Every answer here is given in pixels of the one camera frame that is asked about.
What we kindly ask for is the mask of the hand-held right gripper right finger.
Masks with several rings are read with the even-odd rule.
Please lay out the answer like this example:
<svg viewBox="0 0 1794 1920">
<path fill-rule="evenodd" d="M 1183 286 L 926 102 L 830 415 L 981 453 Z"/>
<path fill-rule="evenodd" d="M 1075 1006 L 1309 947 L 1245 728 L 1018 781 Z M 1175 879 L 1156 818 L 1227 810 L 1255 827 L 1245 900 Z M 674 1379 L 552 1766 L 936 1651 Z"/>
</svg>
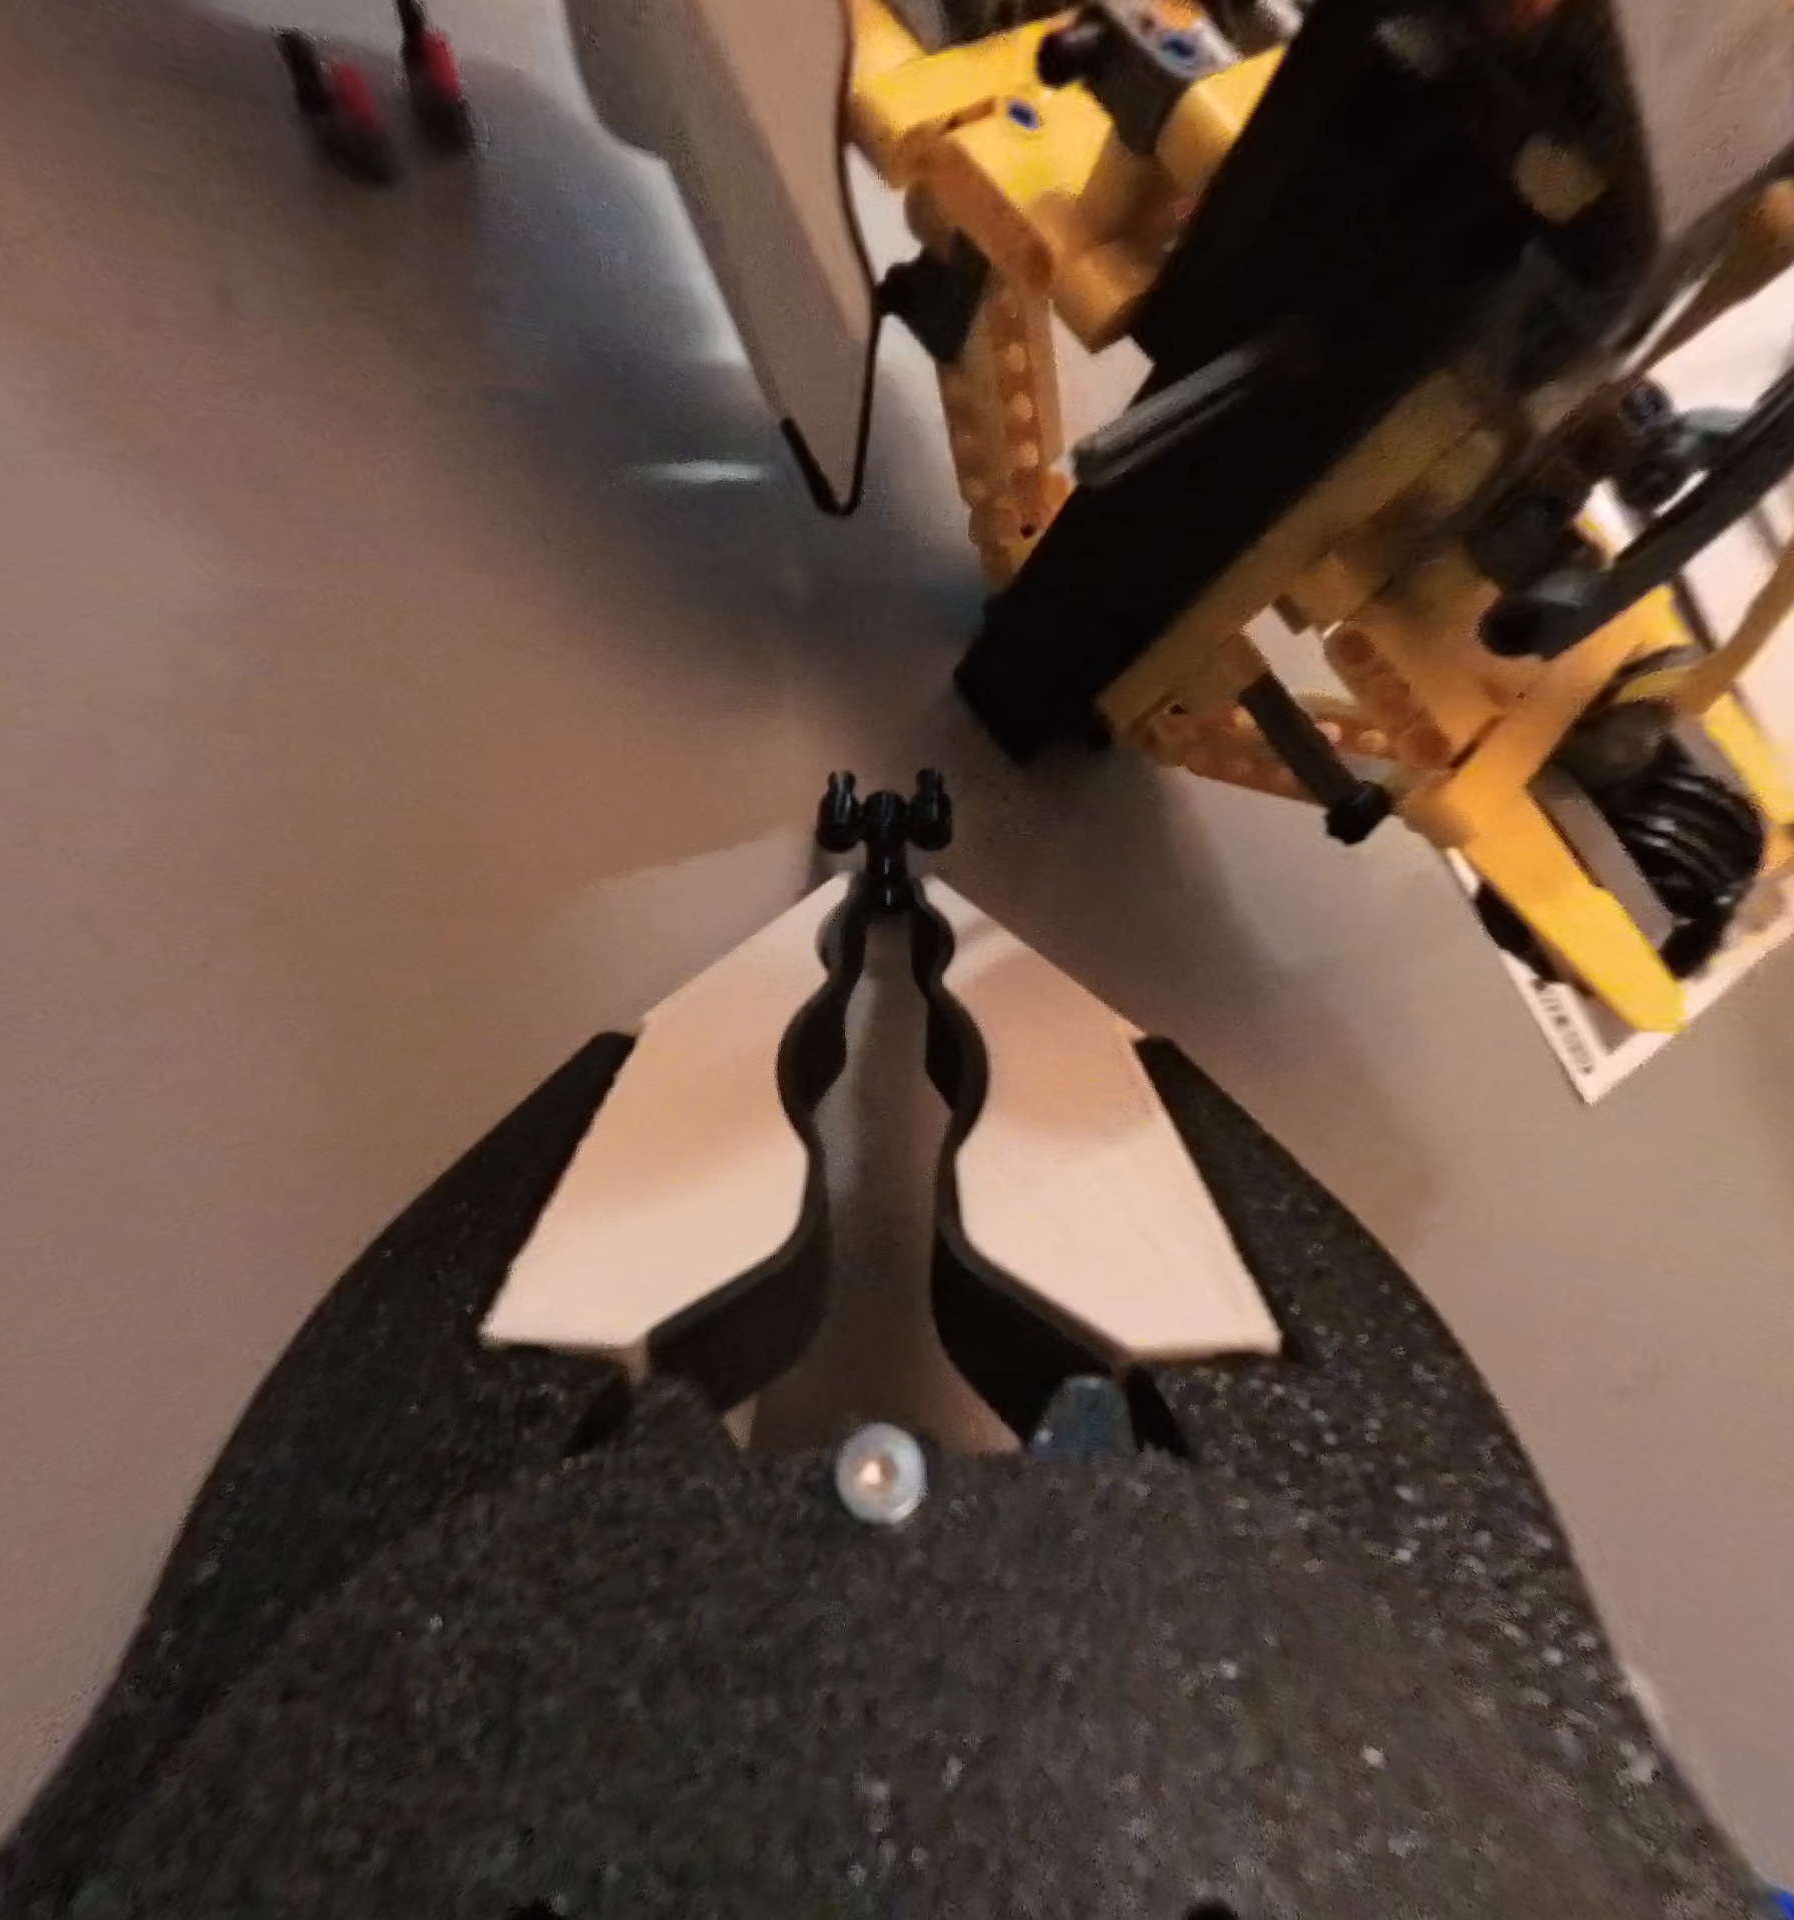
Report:
<svg viewBox="0 0 1794 1920">
<path fill-rule="evenodd" d="M 945 880 L 913 893 L 946 1108 L 932 1328 L 1028 1442 L 1075 1379 L 1282 1354 L 1282 1328 L 1150 1075 L 1150 1036 Z"/>
</svg>

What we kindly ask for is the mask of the small black connector piece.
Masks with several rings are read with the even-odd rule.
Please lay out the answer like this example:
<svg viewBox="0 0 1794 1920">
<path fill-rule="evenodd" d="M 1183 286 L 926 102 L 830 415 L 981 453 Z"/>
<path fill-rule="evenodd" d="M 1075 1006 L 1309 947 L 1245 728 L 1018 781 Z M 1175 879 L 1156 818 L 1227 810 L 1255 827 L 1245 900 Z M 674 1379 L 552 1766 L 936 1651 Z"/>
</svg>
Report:
<svg viewBox="0 0 1794 1920">
<path fill-rule="evenodd" d="M 938 772 L 916 772 L 910 791 L 857 791 L 853 776 L 830 776 L 815 810 L 815 849 L 861 850 L 857 893 L 874 917 L 913 910 L 910 850 L 946 850 L 955 803 Z"/>
</svg>

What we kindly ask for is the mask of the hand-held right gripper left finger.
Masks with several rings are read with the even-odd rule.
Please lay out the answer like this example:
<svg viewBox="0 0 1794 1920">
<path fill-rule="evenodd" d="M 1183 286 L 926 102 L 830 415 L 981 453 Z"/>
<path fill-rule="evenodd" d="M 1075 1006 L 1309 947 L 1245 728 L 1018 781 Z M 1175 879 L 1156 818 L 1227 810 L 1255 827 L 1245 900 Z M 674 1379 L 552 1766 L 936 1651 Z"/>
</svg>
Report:
<svg viewBox="0 0 1794 1920">
<path fill-rule="evenodd" d="M 813 1113 L 839 1066 L 851 880 L 830 879 L 635 1021 L 479 1340 L 677 1379 L 733 1411 L 813 1345 Z"/>
</svg>

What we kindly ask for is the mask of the dark grey axle rod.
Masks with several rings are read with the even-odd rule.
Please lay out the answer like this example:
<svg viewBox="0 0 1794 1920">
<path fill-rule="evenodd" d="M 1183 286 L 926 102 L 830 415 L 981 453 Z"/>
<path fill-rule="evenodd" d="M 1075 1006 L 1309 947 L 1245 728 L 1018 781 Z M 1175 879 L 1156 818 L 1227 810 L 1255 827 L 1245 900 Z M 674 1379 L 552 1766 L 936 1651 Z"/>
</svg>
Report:
<svg viewBox="0 0 1794 1920">
<path fill-rule="evenodd" d="M 1189 447 L 1228 411 L 1255 397 L 1255 389 L 1282 366 L 1287 346 L 1252 342 L 1208 360 L 1175 385 L 1133 397 L 1115 418 L 1073 447 L 1073 479 L 1086 493 L 1101 493 L 1144 469 L 1175 447 Z"/>
</svg>

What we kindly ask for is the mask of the small red black pin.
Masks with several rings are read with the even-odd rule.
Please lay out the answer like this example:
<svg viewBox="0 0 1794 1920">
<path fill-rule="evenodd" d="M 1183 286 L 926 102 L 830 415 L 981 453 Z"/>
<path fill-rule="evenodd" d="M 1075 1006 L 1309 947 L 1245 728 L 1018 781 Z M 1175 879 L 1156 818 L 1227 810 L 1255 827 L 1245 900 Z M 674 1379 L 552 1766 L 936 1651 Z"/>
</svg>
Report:
<svg viewBox="0 0 1794 1920">
<path fill-rule="evenodd" d="M 361 75 L 347 62 L 326 62 L 302 30 L 276 30 L 275 48 L 317 158 L 355 185 L 395 185 L 401 167 Z"/>
<path fill-rule="evenodd" d="M 474 149 L 474 114 L 466 87 L 455 78 L 455 55 L 446 35 L 430 25 L 423 0 L 395 0 L 401 30 L 401 68 L 404 68 L 404 102 L 412 128 L 434 156 L 469 156 Z"/>
</svg>

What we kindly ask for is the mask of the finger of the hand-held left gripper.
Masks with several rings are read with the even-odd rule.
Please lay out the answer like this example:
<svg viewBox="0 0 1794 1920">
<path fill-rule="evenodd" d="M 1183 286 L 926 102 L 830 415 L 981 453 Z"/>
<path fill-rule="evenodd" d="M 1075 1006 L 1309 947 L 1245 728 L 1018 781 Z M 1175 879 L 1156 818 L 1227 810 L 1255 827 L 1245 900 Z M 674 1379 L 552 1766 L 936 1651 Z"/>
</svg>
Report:
<svg viewBox="0 0 1794 1920">
<path fill-rule="evenodd" d="M 846 185 L 838 0 L 566 0 L 597 119 L 657 158 L 813 501 L 861 501 L 881 301 Z"/>
</svg>

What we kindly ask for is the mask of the yellow grey sticker sheet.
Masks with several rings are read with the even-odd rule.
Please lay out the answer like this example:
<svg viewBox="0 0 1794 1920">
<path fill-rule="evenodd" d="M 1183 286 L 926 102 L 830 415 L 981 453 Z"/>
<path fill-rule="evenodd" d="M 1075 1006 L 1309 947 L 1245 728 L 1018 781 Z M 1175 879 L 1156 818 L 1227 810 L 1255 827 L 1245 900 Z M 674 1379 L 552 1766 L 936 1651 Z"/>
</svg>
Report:
<svg viewBox="0 0 1794 1920">
<path fill-rule="evenodd" d="M 1682 984 L 1687 1021 L 1694 1026 L 1716 1009 L 1743 979 L 1751 979 L 1770 957 L 1794 947 L 1794 860 L 1755 880 L 1733 934 L 1719 952 Z M 1523 957 L 1498 947 L 1498 967 L 1528 1009 L 1537 1036 L 1555 1052 L 1561 1084 L 1583 1108 L 1602 1102 L 1616 1087 L 1635 1076 L 1652 1056 L 1662 1056 L 1676 1036 L 1635 1030 L 1583 990 L 1566 979 L 1542 979 Z"/>
</svg>

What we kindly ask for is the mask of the yellow building block vehicle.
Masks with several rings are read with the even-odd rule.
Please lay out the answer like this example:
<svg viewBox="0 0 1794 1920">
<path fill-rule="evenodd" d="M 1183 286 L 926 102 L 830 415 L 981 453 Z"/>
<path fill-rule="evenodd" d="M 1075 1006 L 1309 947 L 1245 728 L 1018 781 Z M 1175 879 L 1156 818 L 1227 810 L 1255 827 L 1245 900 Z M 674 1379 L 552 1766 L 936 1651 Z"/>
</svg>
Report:
<svg viewBox="0 0 1794 1920">
<path fill-rule="evenodd" d="M 1794 850 L 1733 687 L 1794 611 L 1794 364 L 1655 366 L 1794 270 L 1794 4 L 846 4 L 991 603 L 955 695 L 1462 860 L 1635 1030 Z M 1208 360 L 1115 488 L 1073 447 Z"/>
</svg>

